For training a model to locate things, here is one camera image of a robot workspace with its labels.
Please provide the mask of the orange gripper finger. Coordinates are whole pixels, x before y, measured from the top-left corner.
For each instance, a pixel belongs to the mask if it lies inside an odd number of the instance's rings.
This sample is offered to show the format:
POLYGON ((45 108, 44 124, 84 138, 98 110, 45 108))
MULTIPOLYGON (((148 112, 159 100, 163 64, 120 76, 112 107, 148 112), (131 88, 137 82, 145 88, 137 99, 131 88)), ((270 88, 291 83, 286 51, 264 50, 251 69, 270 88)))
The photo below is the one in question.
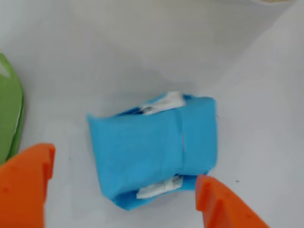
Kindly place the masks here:
POLYGON ((230 188, 207 175, 196 181, 196 210, 205 228, 267 228, 268 225, 230 188))
POLYGON ((33 145, 0 167, 0 226, 42 228, 48 181, 52 178, 55 147, 33 145))

